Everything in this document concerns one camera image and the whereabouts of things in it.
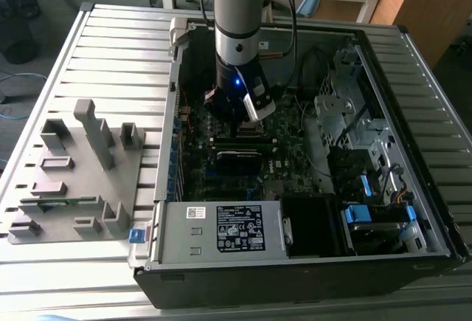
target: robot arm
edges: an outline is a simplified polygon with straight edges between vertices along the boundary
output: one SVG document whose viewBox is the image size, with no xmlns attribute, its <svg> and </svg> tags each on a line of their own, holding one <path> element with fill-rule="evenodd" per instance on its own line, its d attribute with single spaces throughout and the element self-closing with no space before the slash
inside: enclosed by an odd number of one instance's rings
<svg viewBox="0 0 472 321">
<path fill-rule="evenodd" d="M 225 94 L 231 108 L 228 121 L 249 116 L 257 122 L 275 111 L 257 55 L 262 11 L 263 0 L 215 0 L 217 78 L 207 99 Z"/>
</svg>

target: motherboard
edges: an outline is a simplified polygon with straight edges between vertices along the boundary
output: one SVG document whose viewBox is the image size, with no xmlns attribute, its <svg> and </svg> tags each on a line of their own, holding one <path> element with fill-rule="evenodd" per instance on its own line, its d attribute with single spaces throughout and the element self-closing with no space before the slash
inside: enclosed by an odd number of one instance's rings
<svg viewBox="0 0 472 321">
<path fill-rule="evenodd" d="M 203 98 L 189 99 L 183 92 L 184 200 L 274 200 L 282 193 L 313 192 L 295 101 L 286 94 L 273 115 L 235 126 L 216 120 L 204 108 Z"/>
</svg>

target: power supply label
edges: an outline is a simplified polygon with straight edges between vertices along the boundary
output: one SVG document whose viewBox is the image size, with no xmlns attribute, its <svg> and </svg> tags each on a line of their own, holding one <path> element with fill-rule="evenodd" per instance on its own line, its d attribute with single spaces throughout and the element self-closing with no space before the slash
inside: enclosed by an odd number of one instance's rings
<svg viewBox="0 0 472 321">
<path fill-rule="evenodd" d="M 216 207 L 216 219 L 220 252 L 266 250 L 260 205 Z"/>
</svg>

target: wastebasket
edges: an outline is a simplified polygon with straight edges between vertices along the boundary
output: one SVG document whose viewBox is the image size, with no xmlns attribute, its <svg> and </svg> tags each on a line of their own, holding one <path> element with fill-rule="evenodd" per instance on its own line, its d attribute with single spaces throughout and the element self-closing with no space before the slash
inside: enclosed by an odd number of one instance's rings
<svg viewBox="0 0 472 321">
<path fill-rule="evenodd" d="M 0 0 L 0 53 L 11 64 L 23 64 L 38 54 L 27 19 L 41 13 L 37 0 Z"/>
</svg>

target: green circuit board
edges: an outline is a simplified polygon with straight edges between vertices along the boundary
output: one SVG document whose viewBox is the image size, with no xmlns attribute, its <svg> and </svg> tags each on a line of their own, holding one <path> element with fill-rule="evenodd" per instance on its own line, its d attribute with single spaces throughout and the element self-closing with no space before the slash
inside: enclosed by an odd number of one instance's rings
<svg viewBox="0 0 472 321">
<path fill-rule="evenodd" d="M 293 96 L 287 96 L 276 103 L 278 110 L 274 114 L 256 125 L 244 123 L 237 131 L 236 137 L 247 138 L 248 143 L 238 146 L 238 150 L 263 153 L 260 172 L 251 176 L 212 172 L 215 154 L 220 151 L 215 141 L 230 138 L 230 127 L 209 114 L 203 100 L 194 101 L 194 106 L 181 101 L 185 201 L 272 200 L 281 193 L 313 192 L 305 138 L 300 131 L 300 111 L 292 103 Z"/>
</svg>

